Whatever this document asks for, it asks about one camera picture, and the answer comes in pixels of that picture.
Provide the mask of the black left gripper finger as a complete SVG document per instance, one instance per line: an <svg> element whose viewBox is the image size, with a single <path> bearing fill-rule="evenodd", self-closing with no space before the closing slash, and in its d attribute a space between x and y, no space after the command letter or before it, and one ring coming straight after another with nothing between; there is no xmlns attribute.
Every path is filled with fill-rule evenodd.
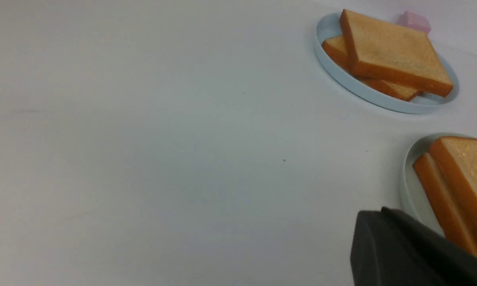
<svg viewBox="0 0 477 286"><path fill-rule="evenodd" d="M477 258L398 209L361 210L350 265L355 286L477 286Z"/></svg>

